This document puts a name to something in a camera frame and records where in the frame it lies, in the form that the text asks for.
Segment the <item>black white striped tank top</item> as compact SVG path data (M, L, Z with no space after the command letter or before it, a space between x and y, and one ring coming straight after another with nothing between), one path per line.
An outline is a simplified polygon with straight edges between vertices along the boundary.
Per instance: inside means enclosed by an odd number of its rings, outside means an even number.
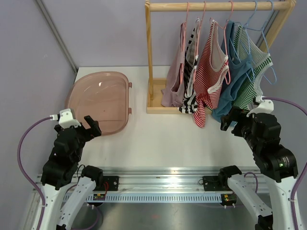
M178 108L178 110L183 114L193 114L198 109L198 105L196 102L196 93L193 84L198 64L197 51L198 51L198 38L200 32L200 25L201 21L199 18L197 18L185 51L185 66L184 66L185 93L183 98L183 104L181 107Z

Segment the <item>red white striped tank top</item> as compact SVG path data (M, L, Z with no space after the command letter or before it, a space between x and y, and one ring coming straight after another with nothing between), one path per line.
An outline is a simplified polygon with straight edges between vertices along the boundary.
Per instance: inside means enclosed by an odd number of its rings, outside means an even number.
M221 49L218 37L218 23L211 20L209 37L201 54L194 82L197 111L193 114L194 122L204 128L206 110L218 107L223 81L229 70L228 55Z

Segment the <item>lilac tank top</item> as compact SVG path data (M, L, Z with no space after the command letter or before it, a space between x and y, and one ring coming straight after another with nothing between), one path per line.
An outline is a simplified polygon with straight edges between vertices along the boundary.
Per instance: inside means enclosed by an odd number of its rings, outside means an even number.
M185 57L183 57L180 53L181 51L180 51L180 36L179 36L179 46L177 48L174 60L169 68L166 78L165 88L161 90L163 94L161 105L164 107L181 107L183 104L183 97L185 92L185 86L184 86Z

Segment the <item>pink hanger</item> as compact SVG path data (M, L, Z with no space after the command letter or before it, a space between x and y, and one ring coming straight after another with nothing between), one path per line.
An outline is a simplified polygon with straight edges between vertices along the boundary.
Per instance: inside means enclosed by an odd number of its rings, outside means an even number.
M228 1L229 3L231 3L231 13L228 17L228 19L225 21L225 25L222 27L221 25L217 24L218 27L220 27L221 29L223 29L223 32L224 32L224 49L225 49L225 55L227 56L227 66L229 66L229 52L228 52L228 45L227 45L227 37L226 37L226 29L227 29L227 26L229 24L229 21L231 19L231 16L233 14L233 11L234 11L234 2L232 0L229 0ZM231 83L231 74L230 74L230 69L228 69L228 72L227 72L228 76L225 76L225 81L226 81L226 84L229 85Z
M181 24L181 31L180 31L180 51L181 55L184 57L185 55L185 45L186 45L186 30L187 30L187 22L188 22L188 16L189 16L189 8L190 8L190 2L187 2L187 11L186 11L186 19Z
M203 13L202 13L202 18L200 20L200 23L199 23L199 29L198 29L198 32L197 32L197 42L196 42L196 57L198 58L199 56L199 42L200 42L200 35L201 35L201 27L202 27L202 22L203 22L203 19L204 19L204 16L205 16L205 11L206 11L206 1L204 1L204 8L203 8Z

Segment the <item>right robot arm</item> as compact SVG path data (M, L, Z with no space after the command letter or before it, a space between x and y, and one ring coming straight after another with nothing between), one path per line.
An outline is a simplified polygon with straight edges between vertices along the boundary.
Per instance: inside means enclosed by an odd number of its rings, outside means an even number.
M221 118L221 130L236 122L232 134L242 137L253 153L253 159L264 176L269 190L268 207L245 182L235 165L221 168L218 185L232 190L253 217L257 230L303 230L304 223L296 201L297 187L303 174L298 173L294 154L280 144L281 125L269 113L251 113L238 107Z

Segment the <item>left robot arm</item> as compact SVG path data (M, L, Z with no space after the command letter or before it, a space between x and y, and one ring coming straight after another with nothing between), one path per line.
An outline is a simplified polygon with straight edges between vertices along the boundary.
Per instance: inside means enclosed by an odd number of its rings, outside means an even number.
M54 127L57 132L54 147L48 161L43 166L41 187L37 186L22 166L21 146L27 133L36 125L42 123L42 120L31 125L19 141L17 149L19 168L41 198L40 214L36 216L33 224L35 230L71 229L71 225L86 196L91 191L97 191L103 187L103 171L94 166L86 166L68 202L64 206L61 204L69 190L72 177L78 170L83 147L86 142L101 136L98 122L94 121L89 115L85 116L84 119L90 126L89 128L85 128L82 123L76 120L70 111L45 118L45 120L56 120L58 124Z

